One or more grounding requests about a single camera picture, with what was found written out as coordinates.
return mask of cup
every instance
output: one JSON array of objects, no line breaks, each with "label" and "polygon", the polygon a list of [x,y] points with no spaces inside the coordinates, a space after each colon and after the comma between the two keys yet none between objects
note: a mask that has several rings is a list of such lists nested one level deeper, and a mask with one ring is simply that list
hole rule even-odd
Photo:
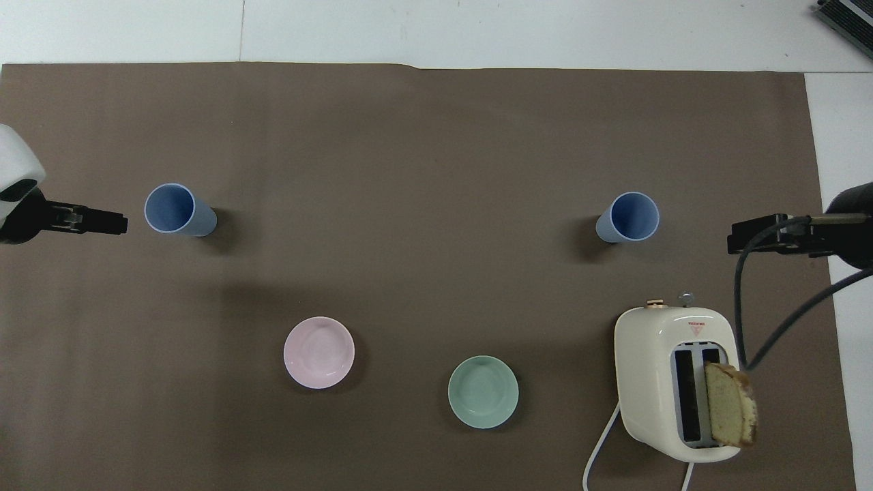
[{"label": "cup", "polygon": [[148,226],[160,233],[203,237],[216,228],[216,213],[190,189],[166,183],[148,193],[145,206]]},{"label": "cup", "polygon": [[639,242],[651,237],[661,222],[652,198],[631,191],[619,195],[597,219],[597,236],[605,242]]}]

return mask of white toaster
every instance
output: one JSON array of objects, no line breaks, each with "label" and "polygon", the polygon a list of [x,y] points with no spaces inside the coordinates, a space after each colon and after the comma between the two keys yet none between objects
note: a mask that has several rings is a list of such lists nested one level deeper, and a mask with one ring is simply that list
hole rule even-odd
[{"label": "white toaster", "polygon": [[685,462],[739,452],[712,439],[704,362],[738,365],[731,325],[708,308],[647,301],[615,323],[615,379],[624,427]]}]

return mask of brown table surface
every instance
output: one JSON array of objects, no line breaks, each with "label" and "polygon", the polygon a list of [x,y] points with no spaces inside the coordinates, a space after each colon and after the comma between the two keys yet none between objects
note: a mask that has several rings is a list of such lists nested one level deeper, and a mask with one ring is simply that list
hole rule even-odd
[{"label": "brown table surface", "polygon": [[[793,73],[5,66],[0,121],[48,198],[130,218],[0,251],[7,489],[579,489],[615,407],[615,318],[685,289],[732,318],[731,223],[821,209]],[[212,236],[148,228],[165,182],[217,210]],[[606,246],[594,221],[626,190],[661,228]],[[828,284],[823,259],[746,270],[752,349]],[[315,315],[357,348],[325,391],[282,361]],[[492,431],[446,398],[479,354],[519,380]],[[691,489],[853,488],[832,304],[752,378],[759,444]],[[617,425],[591,488],[683,472]]]}]

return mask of white table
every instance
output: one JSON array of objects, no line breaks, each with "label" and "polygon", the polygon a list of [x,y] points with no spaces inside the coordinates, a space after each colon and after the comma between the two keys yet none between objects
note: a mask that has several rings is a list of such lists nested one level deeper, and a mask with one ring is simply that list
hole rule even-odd
[{"label": "white table", "polygon": [[[0,62],[244,60],[804,72],[822,206],[827,206],[840,190],[873,181],[873,60],[813,18],[813,3],[0,0]],[[830,267],[832,280],[852,272],[838,259],[831,259]],[[873,368],[871,299],[873,280],[866,280],[839,293],[835,304],[857,486],[873,491],[873,424],[867,414],[873,407],[867,375]]]}]

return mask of toaster slot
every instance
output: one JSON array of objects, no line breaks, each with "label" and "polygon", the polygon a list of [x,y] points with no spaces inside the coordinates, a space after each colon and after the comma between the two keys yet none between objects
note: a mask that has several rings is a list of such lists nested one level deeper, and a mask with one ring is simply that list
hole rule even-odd
[{"label": "toaster slot", "polygon": [[704,365],[726,363],[725,350],[715,342],[684,342],[673,349],[671,361],[679,438],[691,448],[720,446],[712,439]]}]

